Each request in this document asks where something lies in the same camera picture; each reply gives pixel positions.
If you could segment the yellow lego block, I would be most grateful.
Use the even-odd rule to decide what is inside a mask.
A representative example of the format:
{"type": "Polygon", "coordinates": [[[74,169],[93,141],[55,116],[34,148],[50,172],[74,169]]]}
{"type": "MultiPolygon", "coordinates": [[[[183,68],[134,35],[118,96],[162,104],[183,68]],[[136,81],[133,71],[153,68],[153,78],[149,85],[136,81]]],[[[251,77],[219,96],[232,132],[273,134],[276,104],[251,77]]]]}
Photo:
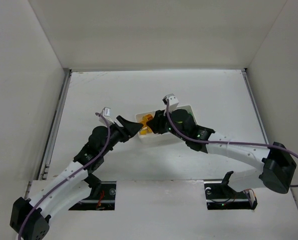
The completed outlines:
{"type": "Polygon", "coordinates": [[[145,136],[145,135],[148,135],[148,134],[151,134],[151,133],[152,133],[152,129],[151,129],[150,127],[148,127],[148,126],[143,127],[143,128],[140,130],[140,132],[139,132],[139,134],[140,134],[141,136],[145,136]]]}

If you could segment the white three-compartment container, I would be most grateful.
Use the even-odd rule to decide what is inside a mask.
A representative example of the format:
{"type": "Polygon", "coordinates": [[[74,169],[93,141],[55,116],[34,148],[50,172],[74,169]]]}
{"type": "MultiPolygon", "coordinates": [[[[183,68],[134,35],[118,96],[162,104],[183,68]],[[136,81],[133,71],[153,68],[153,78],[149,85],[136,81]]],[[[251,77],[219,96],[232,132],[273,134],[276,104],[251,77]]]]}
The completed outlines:
{"type": "MultiPolygon", "coordinates": [[[[196,122],[195,115],[193,113],[193,109],[191,105],[182,105],[178,106],[177,109],[184,109],[188,113],[190,113],[193,116],[194,121],[196,122]]],[[[135,120],[136,122],[141,122],[143,120],[143,117],[146,115],[152,115],[153,117],[155,116],[155,110],[154,111],[149,111],[149,112],[142,112],[135,114],[135,120]]],[[[176,136],[172,135],[171,133],[167,132],[164,134],[154,134],[154,133],[147,133],[147,134],[137,134],[139,140],[143,144],[154,144],[154,143],[160,143],[164,141],[174,141],[174,142],[179,142],[180,139],[177,138],[176,136]]]]}

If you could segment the yellow long lego brick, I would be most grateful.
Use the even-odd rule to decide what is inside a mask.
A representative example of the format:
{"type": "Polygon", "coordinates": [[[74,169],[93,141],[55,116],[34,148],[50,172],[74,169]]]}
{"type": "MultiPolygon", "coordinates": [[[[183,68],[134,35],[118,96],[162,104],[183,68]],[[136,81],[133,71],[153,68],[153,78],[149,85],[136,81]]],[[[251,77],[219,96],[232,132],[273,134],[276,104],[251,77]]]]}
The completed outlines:
{"type": "Polygon", "coordinates": [[[152,119],[153,119],[153,115],[151,115],[151,114],[147,114],[147,115],[145,115],[145,116],[142,117],[142,121],[143,122],[148,122],[148,121],[150,121],[152,119]]]}

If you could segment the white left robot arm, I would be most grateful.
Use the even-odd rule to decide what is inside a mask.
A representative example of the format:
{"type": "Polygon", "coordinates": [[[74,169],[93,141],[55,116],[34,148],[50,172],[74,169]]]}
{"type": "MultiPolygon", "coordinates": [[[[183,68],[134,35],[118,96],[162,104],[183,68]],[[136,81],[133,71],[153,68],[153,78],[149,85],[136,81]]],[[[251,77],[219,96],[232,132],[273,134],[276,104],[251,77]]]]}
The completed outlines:
{"type": "Polygon", "coordinates": [[[104,162],[104,156],[117,143],[125,143],[143,127],[117,116],[117,122],[98,114],[104,125],[93,129],[87,143],[69,165],[45,188],[33,197],[18,198],[12,208],[10,226],[20,240],[41,240],[50,229],[51,221],[61,210],[97,192],[101,180],[94,171],[104,162]]]}

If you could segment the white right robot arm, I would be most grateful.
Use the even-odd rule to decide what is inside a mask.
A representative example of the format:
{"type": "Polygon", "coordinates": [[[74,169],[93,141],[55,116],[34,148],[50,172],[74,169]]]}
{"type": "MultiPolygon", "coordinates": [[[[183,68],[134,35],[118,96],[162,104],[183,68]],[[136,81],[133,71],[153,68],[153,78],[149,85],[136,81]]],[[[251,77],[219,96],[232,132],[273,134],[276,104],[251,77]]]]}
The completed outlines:
{"type": "Polygon", "coordinates": [[[296,163],[290,151],[278,142],[261,146],[233,144],[228,137],[215,130],[197,125],[193,116],[184,109],[170,114],[158,110],[147,126],[155,134],[175,135],[194,151],[224,156],[250,165],[250,170],[231,170],[223,178],[222,184],[236,192],[266,187],[279,194],[288,193],[296,163]]]}

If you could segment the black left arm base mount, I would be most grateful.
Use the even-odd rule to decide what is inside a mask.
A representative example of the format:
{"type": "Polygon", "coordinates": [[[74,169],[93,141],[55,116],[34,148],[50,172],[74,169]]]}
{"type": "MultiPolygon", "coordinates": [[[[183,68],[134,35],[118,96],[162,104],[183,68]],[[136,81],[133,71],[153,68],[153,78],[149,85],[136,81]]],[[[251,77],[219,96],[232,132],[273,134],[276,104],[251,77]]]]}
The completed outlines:
{"type": "Polygon", "coordinates": [[[86,179],[91,188],[90,195],[73,205],[70,211],[114,211],[116,198],[116,181],[101,181],[94,175],[86,179]]]}

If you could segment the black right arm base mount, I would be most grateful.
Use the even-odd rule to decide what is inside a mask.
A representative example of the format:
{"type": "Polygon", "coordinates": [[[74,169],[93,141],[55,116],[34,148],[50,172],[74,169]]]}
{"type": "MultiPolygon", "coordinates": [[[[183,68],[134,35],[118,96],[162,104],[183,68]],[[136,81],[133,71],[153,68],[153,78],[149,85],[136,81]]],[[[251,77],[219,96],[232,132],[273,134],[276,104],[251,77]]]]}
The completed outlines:
{"type": "Polygon", "coordinates": [[[208,210],[255,210],[258,201],[254,190],[247,188],[236,192],[229,185],[233,171],[226,173],[222,180],[204,182],[206,206],[208,210]]]}

